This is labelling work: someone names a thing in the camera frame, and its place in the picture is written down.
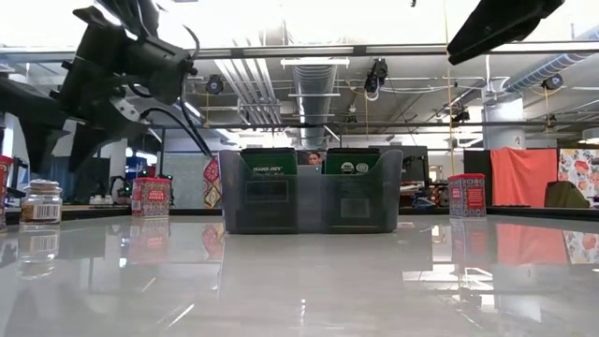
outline glass jar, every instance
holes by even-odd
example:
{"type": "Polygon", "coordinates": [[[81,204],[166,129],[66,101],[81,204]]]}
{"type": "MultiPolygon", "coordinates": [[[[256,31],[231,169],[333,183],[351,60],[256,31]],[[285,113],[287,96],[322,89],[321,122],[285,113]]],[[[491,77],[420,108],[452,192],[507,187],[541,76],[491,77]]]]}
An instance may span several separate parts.
{"type": "Polygon", "coordinates": [[[57,182],[33,180],[25,187],[21,201],[21,225],[58,225],[61,221],[63,191],[57,182]]]}

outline person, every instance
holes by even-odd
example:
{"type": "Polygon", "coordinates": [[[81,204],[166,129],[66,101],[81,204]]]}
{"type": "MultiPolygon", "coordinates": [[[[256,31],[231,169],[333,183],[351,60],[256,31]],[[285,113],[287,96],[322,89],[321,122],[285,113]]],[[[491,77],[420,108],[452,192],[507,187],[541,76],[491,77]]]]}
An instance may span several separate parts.
{"type": "Polygon", "coordinates": [[[320,165],[320,154],[318,152],[311,152],[310,155],[308,155],[308,164],[320,165]]]}

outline glossy tabletop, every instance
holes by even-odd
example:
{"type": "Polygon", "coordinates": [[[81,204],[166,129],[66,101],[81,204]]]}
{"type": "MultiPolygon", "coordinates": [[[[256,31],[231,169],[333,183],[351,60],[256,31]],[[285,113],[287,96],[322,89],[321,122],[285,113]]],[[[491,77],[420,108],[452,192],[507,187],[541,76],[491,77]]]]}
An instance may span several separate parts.
{"type": "Polygon", "coordinates": [[[13,228],[0,334],[599,335],[599,224],[413,216],[392,234],[232,236],[219,221],[13,228]]]}

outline sticker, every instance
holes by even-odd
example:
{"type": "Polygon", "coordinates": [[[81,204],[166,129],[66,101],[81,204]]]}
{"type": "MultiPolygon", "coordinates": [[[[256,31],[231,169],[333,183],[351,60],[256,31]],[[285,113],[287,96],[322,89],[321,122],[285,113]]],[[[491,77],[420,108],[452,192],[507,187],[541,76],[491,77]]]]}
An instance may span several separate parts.
{"type": "Polygon", "coordinates": [[[352,174],[352,173],[354,173],[354,164],[352,164],[350,162],[344,162],[341,165],[341,172],[343,174],[352,174]]]}
{"type": "Polygon", "coordinates": [[[364,172],[368,172],[368,164],[366,163],[359,163],[356,165],[356,171],[360,172],[360,173],[364,173],[364,172]]]}

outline clear plastic bin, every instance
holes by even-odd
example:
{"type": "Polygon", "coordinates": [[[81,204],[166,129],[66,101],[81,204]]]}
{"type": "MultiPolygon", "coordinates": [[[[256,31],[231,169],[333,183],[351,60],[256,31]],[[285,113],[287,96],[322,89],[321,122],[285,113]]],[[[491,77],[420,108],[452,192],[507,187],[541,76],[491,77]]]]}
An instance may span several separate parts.
{"type": "Polygon", "coordinates": [[[364,174],[264,175],[219,153],[226,230],[233,234],[386,233],[397,227],[403,152],[364,174]]]}

